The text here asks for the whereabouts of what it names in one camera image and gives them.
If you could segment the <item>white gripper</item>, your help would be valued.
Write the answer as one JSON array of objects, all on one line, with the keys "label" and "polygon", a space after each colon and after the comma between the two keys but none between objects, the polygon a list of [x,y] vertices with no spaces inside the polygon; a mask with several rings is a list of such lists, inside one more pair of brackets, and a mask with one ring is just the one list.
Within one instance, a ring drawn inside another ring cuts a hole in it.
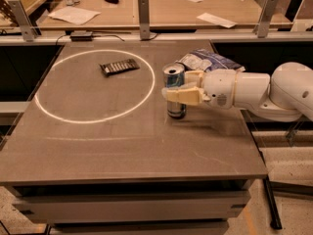
[{"label": "white gripper", "polygon": [[230,109],[233,106],[235,78],[234,70],[214,70],[206,75],[203,70],[189,70],[185,72],[185,83],[194,87],[163,88],[161,93],[166,101],[172,103],[196,106],[207,102],[212,108]]}]

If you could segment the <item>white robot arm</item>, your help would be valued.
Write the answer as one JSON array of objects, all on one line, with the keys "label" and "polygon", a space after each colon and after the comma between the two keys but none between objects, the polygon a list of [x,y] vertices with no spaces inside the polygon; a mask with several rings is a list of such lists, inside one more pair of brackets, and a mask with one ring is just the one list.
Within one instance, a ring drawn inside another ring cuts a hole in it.
[{"label": "white robot arm", "polygon": [[287,62],[272,74],[236,70],[187,71],[185,83],[162,89],[171,103],[245,109],[274,121],[313,120],[313,70]]}]

